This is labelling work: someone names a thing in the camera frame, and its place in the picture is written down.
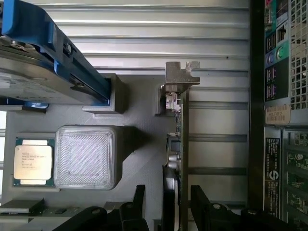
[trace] ventilation grille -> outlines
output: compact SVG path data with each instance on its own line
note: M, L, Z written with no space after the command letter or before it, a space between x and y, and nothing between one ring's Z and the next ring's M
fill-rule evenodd
M291 109L308 108L307 0L291 0Z

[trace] hard drive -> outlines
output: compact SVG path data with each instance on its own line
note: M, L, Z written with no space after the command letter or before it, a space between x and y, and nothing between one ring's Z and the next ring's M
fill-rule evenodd
M7 102L109 105L99 74L40 7L1 5L0 97Z

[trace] warning label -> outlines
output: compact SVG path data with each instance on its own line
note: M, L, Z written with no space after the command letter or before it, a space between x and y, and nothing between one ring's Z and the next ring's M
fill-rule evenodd
M280 139L265 139L264 211L280 216Z

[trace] green circuit board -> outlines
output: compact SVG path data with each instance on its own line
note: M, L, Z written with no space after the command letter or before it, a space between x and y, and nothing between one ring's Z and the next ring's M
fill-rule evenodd
M288 204L308 215L308 201L293 193L288 193Z
M288 173L288 185L308 192L308 179Z
M288 214L288 223L290 226L298 231L308 231L308 225L302 222L300 219Z
M308 170L308 156L288 153L288 165Z

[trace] rear panel ports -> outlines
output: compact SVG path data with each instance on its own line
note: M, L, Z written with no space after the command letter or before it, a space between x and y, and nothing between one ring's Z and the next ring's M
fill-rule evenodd
M284 48L284 47L279 47L279 48L277 49L277 52L276 52L276 58L277 58L278 60L281 59L281 58L283 58L285 52L286 52L286 51L285 51L285 48Z
M272 86L271 86L271 96L272 96L272 98L275 97L275 95L276 95L276 85L272 84Z
M270 98L271 98L271 85L268 85L268 86L267 86L267 95L266 95L266 98L267 98L267 99L270 99Z
M267 63L267 65L271 65L271 64L274 64L274 62L275 62L275 54L273 52L270 52L267 55L266 63Z
M273 50L276 47L276 33L268 36L265 42L265 52L268 53L269 51Z
M280 27L280 29L277 30L277 43L285 40L286 33L287 33L287 30L284 25Z
M272 80L275 80L276 78L276 68L270 67L266 69L266 80L267 82L271 82Z

